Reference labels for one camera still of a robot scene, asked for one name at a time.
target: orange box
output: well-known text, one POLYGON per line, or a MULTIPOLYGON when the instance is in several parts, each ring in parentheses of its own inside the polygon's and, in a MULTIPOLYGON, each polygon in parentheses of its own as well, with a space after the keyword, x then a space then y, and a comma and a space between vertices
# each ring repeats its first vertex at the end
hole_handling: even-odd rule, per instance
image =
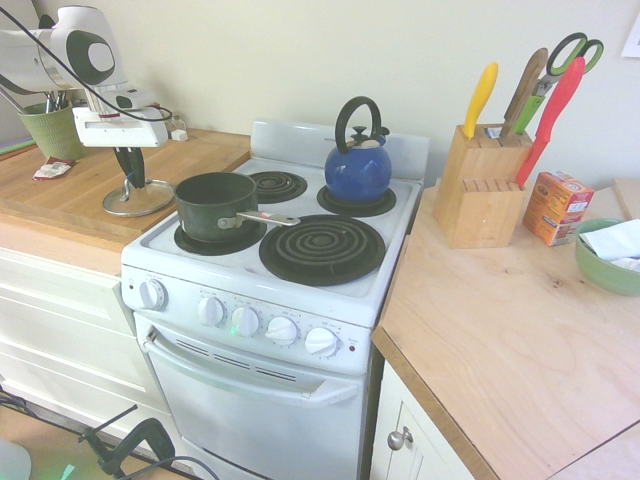
POLYGON ((593 193, 593 188, 570 175, 542 172, 533 187, 522 224, 549 246, 570 243, 593 193))

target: white knob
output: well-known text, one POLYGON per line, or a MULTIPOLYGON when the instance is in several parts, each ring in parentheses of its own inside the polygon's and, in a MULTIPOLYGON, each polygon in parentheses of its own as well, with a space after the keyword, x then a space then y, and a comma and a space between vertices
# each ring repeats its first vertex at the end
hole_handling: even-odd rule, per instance
POLYGON ((328 357, 338 348, 338 339, 326 328, 314 328, 307 335, 304 346, 312 355, 328 357))
POLYGON ((149 310, 160 310, 164 306, 166 293, 162 284, 155 278, 142 282, 140 285, 142 303, 149 310))
POLYGON ((198 304, 198 318, 202 325, 215 327, 224 318, 224 306, 215 297, 207 297, 198 304))
POLYGON ((241 337, 250 337, 258 330, 260 319, 253 308, 242 307, 233 312, 231 323, 233 333, 241 337))
POLYGON ((265 337, 278 345, 291 345, 298 336, 296 325, 286 317, 276 317, 269 322, 265 337))

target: stovetop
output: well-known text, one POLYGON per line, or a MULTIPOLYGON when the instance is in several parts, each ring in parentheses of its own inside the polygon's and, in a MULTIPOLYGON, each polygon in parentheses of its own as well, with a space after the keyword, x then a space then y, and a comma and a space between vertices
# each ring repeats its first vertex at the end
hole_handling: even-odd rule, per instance
MULTIPOLYGON (((246 175, 264 171, 289 172, 303 177, 307 182, 306 191, 301 196, 281 203, 260 204, 261 211, 293 217, 332 215, 317 200, 318 192, 326 185, 324 161, 333 148, 332 137, 331 127, 256 121, 251 145, 254 156, 235 171, 246 175)), ((186 252, 174 240, 179 226, 175 213, 124 249, 123 284, 126 286, 129 280, 126 278, 128 267, 134 267, 147 272, 149 278, 168 276, 372 328, 414 212, 426 167, 428 139, 402 135, 396 137, 393 139, 391 135, 385 145, 392 162, 397 160, 401 165, 396 169, 394 163, 394 178, 390 184, 396 204, 382 215, 358 218, 379 233, 386 249, 380 267, 364 277, 332 286, 308 286, 283 280, 264 266, 259 254, 260 242, 227 255, 202 256, 186 252), (395 178, 396 172, 409 178, 395 178)), ((273 228, 276 227, 268 226, 267 233, 273 228)), ((125 301, 132 303, 130 306, 134 310, 144 310, 140 302, 130 295, 125 295, 125 301)))

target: oven door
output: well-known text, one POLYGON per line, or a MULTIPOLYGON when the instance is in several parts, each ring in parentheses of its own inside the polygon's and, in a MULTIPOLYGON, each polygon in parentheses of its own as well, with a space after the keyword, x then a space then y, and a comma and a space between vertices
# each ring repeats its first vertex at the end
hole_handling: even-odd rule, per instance
POLYGON ((212 347, 166 329, 150 338, 143 347, 180 434, 235 467, 236 478, 358 478, 365 377, 212 347))

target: blue kettle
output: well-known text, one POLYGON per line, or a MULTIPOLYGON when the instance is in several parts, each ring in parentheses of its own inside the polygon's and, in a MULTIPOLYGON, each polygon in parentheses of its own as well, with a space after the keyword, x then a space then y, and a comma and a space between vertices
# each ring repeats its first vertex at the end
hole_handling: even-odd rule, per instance
POLYGON ((380 110, 373 100, 355 97, 349 100, 336 122, 336 147, 331 150, 324 167, 329 192, 342 200, 370 202, 382 197, 391 181, 391 159, 383 148, 389 130, 382 126, 380 110), (371 111, 371 135, 366 127, 354 127, 351 140, 346 140, 347 122, 362 105, 371 111))

